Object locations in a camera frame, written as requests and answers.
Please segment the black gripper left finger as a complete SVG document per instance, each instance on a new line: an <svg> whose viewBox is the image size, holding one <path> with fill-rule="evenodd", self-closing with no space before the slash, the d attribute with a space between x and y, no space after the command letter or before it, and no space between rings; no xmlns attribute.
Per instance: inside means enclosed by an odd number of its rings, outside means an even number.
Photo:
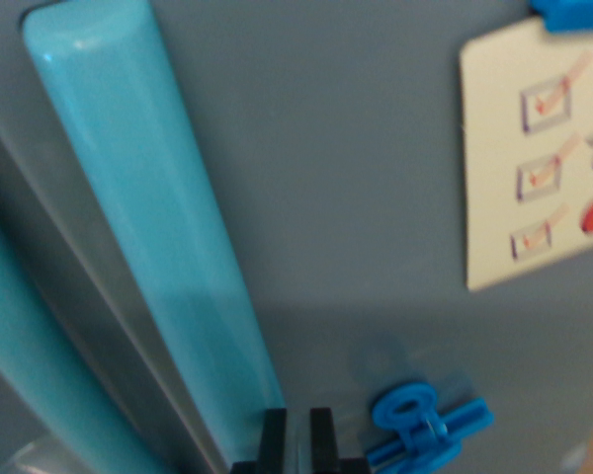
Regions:
<svg viewBox="0 0 593 474"><path fill-rule="evenodd" d="M284 472L288 411L285 408L265 412L257 458L235 462L231 474L281 474Z"/></svg>

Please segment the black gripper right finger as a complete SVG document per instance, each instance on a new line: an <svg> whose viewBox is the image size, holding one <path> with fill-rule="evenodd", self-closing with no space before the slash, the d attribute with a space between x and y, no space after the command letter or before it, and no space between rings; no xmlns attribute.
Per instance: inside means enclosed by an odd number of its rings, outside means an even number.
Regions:
<svg viewBox="0 0 593 474"><path fill-rule="evenodd" d="M359 474L369 472L369 465L365 458L340 457L333 414L330 408L312 408L309 411L309 427L311 473Z"/></svg>

